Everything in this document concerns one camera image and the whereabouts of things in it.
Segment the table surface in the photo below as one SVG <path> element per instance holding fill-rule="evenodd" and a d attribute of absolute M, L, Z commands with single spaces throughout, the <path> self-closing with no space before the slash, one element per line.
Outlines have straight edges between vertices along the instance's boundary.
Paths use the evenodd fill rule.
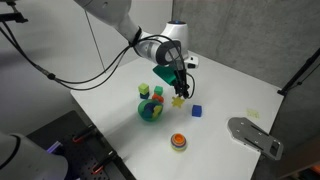
<path fill-rule="evenodd" d="M 227 122 L 247 117 L 269 132 L 283 96 L 273 85 L 190 54 L 200 61 L 198 69 L 188 70 L 196 91 L 181 109 L 171 106 L 173 87 L 152 72 L 155 64 L 142 58 L 120 67 L 101 87 L 71 94 L 139 180 L 250 179 L 260 153 L 233 140 Z M 145 122 L 137 113 L 142 82 L 151 92 L 156 85 L 164 88 L 164 110 L 157 122 Z M 194 104 L 202 106 L 201 118 L 191 116 Z M 247 116 L 248 109 L 259 118 Z M 185 135 L 184 152 L 171 148 L 174 133 Z"/>

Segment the metal plate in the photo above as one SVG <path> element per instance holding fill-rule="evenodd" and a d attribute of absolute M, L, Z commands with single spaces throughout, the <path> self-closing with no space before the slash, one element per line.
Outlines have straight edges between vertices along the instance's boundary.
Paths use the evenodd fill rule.
<path fill-rule="evenodd" d="M 228 121 L 228 128 L 233 138 L 249 145 L 273 160 L 280 160 L 283 144 L 270 136 L 247 118 L 235 117 Z"/>

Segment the green block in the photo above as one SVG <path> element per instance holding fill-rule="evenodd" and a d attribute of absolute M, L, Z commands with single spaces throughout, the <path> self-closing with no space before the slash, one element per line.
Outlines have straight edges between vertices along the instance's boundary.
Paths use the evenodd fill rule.
<path fill-rule="evenodd" d="M 156 66 L 153 68 L 153 72 L 156 73 L 161 79 L 172 86 L 173 81 L 176 80 L 176 75 L 174 74 L 174 69 L 171 67 Z"/>
<path fill-rule="evenodd" d="M 156 87 L 154 88 L 154 93 L 156 93 L 156 94 L 158 94 L 159 96 L 161 96 L 162 93 L 163 93 L 163 88 L 162 88 L 161 86 L 156 86 Z"/>
<path fill-rule="evenodd" d="M 143 95 L 146 95 L 149 92 L 149 86 L 148 84 L 142 83 L 139 86 L 139 92 Z"/>

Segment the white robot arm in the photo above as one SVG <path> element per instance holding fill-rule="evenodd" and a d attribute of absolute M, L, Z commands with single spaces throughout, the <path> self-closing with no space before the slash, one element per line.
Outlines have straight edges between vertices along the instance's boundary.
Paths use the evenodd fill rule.
<path fill-rule="evenodd" d="M 199 62 L 197 57 L 188 54 L 188 26 L 186 23 L 170 21 L 160 36 L 152 35 L 142 31 L 132 22 L 128 14 L 131 0 L 75 0 L 75 2 L 102 22 L 114 27 L 128 40 L 129 44 L 132 44 L 139 56 L 161 66 L 174 67 L 176 76 L 179 76 L 177 78 L 179 82 L 174 84 L 176 93 L 185 98 L 189 97 L 185 67 L 197 68 Z"/>

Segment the colorful toy stack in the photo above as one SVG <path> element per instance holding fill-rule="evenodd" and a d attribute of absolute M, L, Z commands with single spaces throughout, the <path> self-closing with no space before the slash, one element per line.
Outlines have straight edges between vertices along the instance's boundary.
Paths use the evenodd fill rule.
<path fill-rule="evenodd" d="M 172 135 L 171 147 L 176 151 L 184 151 L 187 148 L 186 138 L 180 133 Z"/>
<path fill-rule="evenodd" d="M 152 96 L 153 100 L 158 100 L 159 102 L 163 103 L 164 98 L 162 97 L 163 94 L 163 88 L 161 86 L 156 86 L 154 88 L 154 94 Z"/>
<path fill-rule="evenodd" d="M 148 99 L 150 96 L 149 86 L 145 83 L 139 86 L 140 98 L 145 99 L 139 104 L 138 112 L 141 118 L 145 121 L 153 122 L 159 118 L 163 109 L 163 88 L 156 86 L 154 89 L 154 95 L 152 99 Z"/>
<path fill-rule="evenodd" d="M 149 93 L 149 85 L 148 84 L 142 83 L 142 84 L 140 84 L 138 89 L 140 92 L 141 99 L 148 99 L 149 98 L 150 93 Z"/>
<path fill-rule="evenodd" d="M 162 113 L 163 105 L 157 100 L 144 100 L 139 104 L 138 112 L 145 121 L 156 121 Z"/>

